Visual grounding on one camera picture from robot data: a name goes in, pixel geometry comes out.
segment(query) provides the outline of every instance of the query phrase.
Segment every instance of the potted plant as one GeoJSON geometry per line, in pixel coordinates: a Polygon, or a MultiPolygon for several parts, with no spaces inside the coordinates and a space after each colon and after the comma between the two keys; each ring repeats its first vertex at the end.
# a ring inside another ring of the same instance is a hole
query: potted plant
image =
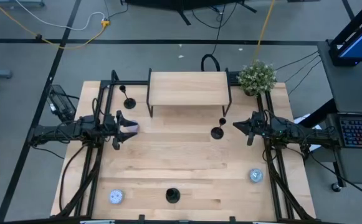
{"type": "Polygon", "coordinates": [[[243,68],[237,79],[246,95],[256,96],[270,91],[275,86],[275,73],[272,65],[255,60],[250,66],[243,68]]]}

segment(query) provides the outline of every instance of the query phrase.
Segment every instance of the computer monitor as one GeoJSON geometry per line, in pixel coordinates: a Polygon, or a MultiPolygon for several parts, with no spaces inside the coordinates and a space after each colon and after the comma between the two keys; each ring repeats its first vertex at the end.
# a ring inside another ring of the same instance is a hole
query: computer monitor
{"type": "Polygon", "coordinates": [[[330,47],[335,66],[354,66],[362,62],[362,11],[331,42],[330,47]]]}

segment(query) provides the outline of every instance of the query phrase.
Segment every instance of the floor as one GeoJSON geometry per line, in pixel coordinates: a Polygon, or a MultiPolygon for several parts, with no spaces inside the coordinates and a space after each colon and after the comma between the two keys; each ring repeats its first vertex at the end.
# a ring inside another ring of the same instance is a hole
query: floor
{"type": "MultiPolygon", "coordinates": [[[[33,8],[32,11],[51,23],[66,24],[74,2],[75,0],[60,2],[45,0],[46,7],[33,8]]],[[[107,0],[107,2],[111,13],[125,8],[118,1],[107,0]]],[[[348,2],[355,14],[362,8],[362,0],[348,0],[348,2]]],[[[249,2],[249,5],[256,8],[258,13],[253,14],[237,6],[227,25],[221,29],[220,39],[259,38],[270,1],[254,0],[249,2]]],[[[30,30],[43,34],[47,39],[62,38],[63,29],[43,25],[17,5],[14,6],[6,9],[30,30]]],[[[232,9],[233,4],[228,5],[225,15],[229,15],[232,9]]],[[[95,11],[106,13],[103,0],[83,0],[74,27],[84,26],[88,15],[95,11]]],[[[216,14],[210,9],[198,9],[195,13],[207,23],[217,25],[216,14]]],[[[215,39],[216,30],[200,24],[190,11],[185,12],[185,15],[191,21],[191,26],[186,26],[175,12],[130,6],[128,12],[112,17],[111,26],[100,39],[215,39]]],[[[85,31],[72,31],[69,38],[93,37],[101,28],[100,19],[100,16],[94,16],[85,31]]],[[[349,17],[341,0],[299,3],[277,0],[264,39],[314,41],[331,39],[348,22],[349,17]]],[[[25,39],[32,36],[0,12],[0,38],[25,39]]],[[[156,71],[198,71],[201,57],[212,52],[213,47],[213,45],[178,44],[89,45],[80,50],[65,50],[54,83],[62,85],[68,94],[78,95],[83,81],[109,79],[112,69],[115,69],[123,80],[147,79],[148,68],[156,71]]],[[[215,56],[221,67],[240,70],[243,65],[251,62],[254,50],[254,45],[218,45],[215,56]]],[[[259,59],[279,67],[314,51],[316,51],[315,46],[265,45],[261,48],[259,59]]],[[[10,69],[14,74],[10,80],[0,80],[0,204],[36,112],[56,52],[55,47],[47,44],[0,44],[0,69],[10,69]]],[[[279,70],[278,81],[284,82],[304,63],[279,70]]],[[[305,67],[287,82],[289,91],[296,87],[310,67],[305,67]]],[[[213,69],[214,65],[208,62],[206,70],[213,69]]],[[[319,64],[290,95],[293,115],[297,117],[311,113],[330,98],[325,72],[319,64]]],[[[40,124],[58,123],[59,120],[46,106],[40,124]]],[[[65,145],[47,144],[45,147],[58,154],[64,154],[65,145]]],[[[45,152],[31,150],[6,221],[48,217],[61,167],[60,159],[45,152]]],[[[307,161],[306,168],[318,218],[329,222],[362,223],[361,192],[349,186],[340,193],[333,193],[330,190],[330,184],[335,181],[333,174],[311,160],[307,161]]]]}

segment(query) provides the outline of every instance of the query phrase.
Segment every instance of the table leg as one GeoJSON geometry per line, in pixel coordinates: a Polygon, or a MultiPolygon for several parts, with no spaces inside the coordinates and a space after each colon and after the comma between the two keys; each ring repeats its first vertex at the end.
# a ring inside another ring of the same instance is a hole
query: table leg
{"type": "Polygon", "coordinates": [[[306,128],[312,128],[326,119],[330,113],[337,113],[337,108],[334,99],[327,101],[319,109],[313,112],[309,117],[302,120],[299,124],[306,128]]]}

